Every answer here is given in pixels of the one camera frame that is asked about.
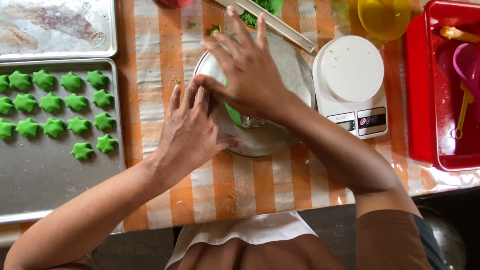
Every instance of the round metal plate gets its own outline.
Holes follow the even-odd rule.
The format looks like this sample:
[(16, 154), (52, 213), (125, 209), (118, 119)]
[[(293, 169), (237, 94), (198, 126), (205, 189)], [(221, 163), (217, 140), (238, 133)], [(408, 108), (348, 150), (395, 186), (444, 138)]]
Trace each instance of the round metal plate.
[[(256, 33), (251, 33), (254, 40)], [(312, 74), (300, 54), (281, 38), (267, 34), (273, 60), (280, 72), (283, 84), (300, 97), (311, 108), (315, 107), (315, 91)], [(198, 62), (193, 74), (205, 74), (224, 83), (225, 75), (213, 55), (206, 52)], [(223, 101), (219, 101), (219, 138), (235, 136), (245, 146), (232, 147), (227, 151), (247, 158), (262, 158), (280, 152), (296, 144), (295, 138), (286, 128), (269, 120), (258, 128), (240, 128), (230, 118)]]

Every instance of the orange and white checked cloth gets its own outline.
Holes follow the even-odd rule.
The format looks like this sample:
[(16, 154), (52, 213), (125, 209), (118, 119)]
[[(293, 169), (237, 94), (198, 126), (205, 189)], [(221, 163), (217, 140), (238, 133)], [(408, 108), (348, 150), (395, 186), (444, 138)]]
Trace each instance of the orange and white checked cloth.
[[(420, 1), (410, 0), (412, 16), (418, 15), (426, 3)], [(480, 185), (479, 172), (446, 173), (408, 158), (402, 43), (381, 42), (368, 36), (358, 18), (356, 3), (284, 0), (277, 16), (319, 47), (335, 37), (358, 35), (379, 48), (385, 65), (390, 130), (387, 135), (365, 141), (392, 164), (412, 196)], [(182, 87), (188, 84), (204, 53), (200, 41), (216, 25), (227, 32), (229, 26), (223, 7), (213, 0), (194, 0), (181, 10), (166, 9), (154, 0), (118, 0), (116, 5), (119, 54), (115, 60), (119, 68), (125, 156), (130, 167), (156, 148), (173, 87), (177, 80)], [(298, 51), (311, 66), (314, 54)], [(221, 152), (128, 216), (116, 231), (158, 229), (354, 202), (352, 192), (301, 143), (262, 160)], [(0, 226), (0, 245), (11, 244), (30, 225), (31, 222)]]

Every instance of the cookie dough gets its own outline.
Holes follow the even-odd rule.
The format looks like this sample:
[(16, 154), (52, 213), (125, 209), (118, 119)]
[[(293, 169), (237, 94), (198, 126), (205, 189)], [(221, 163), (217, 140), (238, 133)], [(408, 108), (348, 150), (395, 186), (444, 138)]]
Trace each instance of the cookie dough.
[(72, 108), (76, 111), (81, 111), (83, 107), (87, 106), (85, 96), (79, 96), (75, 93), (72, 93), (69, 97), (66, 97), (65, 103), (67, 108)]
[(111, 102), (112, 97), (113, 97), (112, 95), (107, 94), (107, 92), (102, 89), (100, 91), (93, 93), (92, 103), (95, 103), (100, 108), (103, 108), (107, 105), (112, 105), (112, 102)]
[(43, 126), (43, 134), (52, 135), (57, 137), (58, 134), (65, 130), (61, 119), (55, 119), (50, 117)]
[(108, 113), (104, 112), (95, 116), (94, 126), (98, 127), (99, 130), (104, 131), (106, 129), (112, 128), (112, 122), (115, 119), (109, 117)]
[(103, 137), (98, 137), (96, 148), (102, 150), (104, 154), (107, 154), (108, 152), (115, 150), (116, 141), (117, 140), (112, 139), (108, 134)]
[(92, 152), (93, 150), (89, 143), (77, 143), (73, 146), (70, 154), (73, 154), (78, 160), (89, 160)]
[(101, 86), (106, 86), (108, 82), (108, 77), (102, 75), (102, 73), (98, 70), (95, 71), (88, 71), (87, 78), (85, 81), (88, 81), (93, 88), (100, 88)]
[(17, 88), (19, 90), (24, 90), (27, 86), (32, 85), (30, 83), (30, 76), (28, 74), (23, 74), (20, 71), (15, 71), (10, 76), (8, 76), (10, 81), (11, 88)]
[(46, 97), (40, 98), (39, 107), (47, 112), (51, 112), (54, 109), (60, 109), (60, 99), (61, 98), (55, 96), (52, 92), (49, 92)]
[(33, 121), (32, 118), (27, 118), (25, 121), (18, 121), (16, 131), (20, 132), (22, 137), (27, 137), (28, 135), (35, 136), (39, 124)]
[(55, 77), (48, 74), (47, 71), (44, 69), (39, 72), (33, 72), (33, 82), (36, 83), (38, 87), (43, 90), (53, 85), (53, 78)]
[(33, 106), (35, 106), (36, 104), (32, 94), (18, 94), (17, 97), (12, 101), (12, 103), (15, 106), (15, 109), (25, 110), (27, 112), (31, 112), (33, 110)]
[(0, 76), (0, 93), (7, 89), (8, 83), (8, 75)]
[(80, 135), (83, 132), (90, 129), (88, 127), (88, 120), (83, 120), (78, 116), (73, 119), (67, 120), (67, 122), (68, 122), (67, 129), (73, 130), (73, 132), (75, 132), (75, 134), (77, 135)]
[(8, 136), (12, 135), (12, 128), (15, 125), (7, 122), (5, 119), (0, 118), (0, 140), (5, 139)]
[(0, 113), (7, 114), (12, 107), (12, 101), (8, 97), (0, 98)]
[(82, 78), (80, 76), (76, 76), (73, 72), (68, 72), (67, 75), (63, 75), (61, 77), (60, 85), (64, 86), (70, 92), (74, 91), (77, 88), (80, 88), (82, 85), (81, 83)]

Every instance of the yellow bowl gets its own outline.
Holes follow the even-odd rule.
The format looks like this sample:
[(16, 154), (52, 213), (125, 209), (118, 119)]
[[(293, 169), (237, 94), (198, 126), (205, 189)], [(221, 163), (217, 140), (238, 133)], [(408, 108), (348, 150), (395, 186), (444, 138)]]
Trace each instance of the yellow bowl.
[(360, 21), (367, 32), (379, 40), (394, 40), (410, 23), (408, 0), (359, 0)]

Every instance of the left hand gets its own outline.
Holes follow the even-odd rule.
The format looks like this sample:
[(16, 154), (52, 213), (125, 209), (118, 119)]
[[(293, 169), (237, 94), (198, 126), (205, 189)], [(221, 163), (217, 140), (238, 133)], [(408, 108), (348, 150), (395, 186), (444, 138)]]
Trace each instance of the left hand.
[(192, 80), (181, 103), (180, 93), (180, 86), (175, 86), (154, 152), (160, 157), (162, 169), (168, 170), (171, 186), (218, 152), (243, 145), (236, 137), (217, 140), (218, 104), (209, 91)]

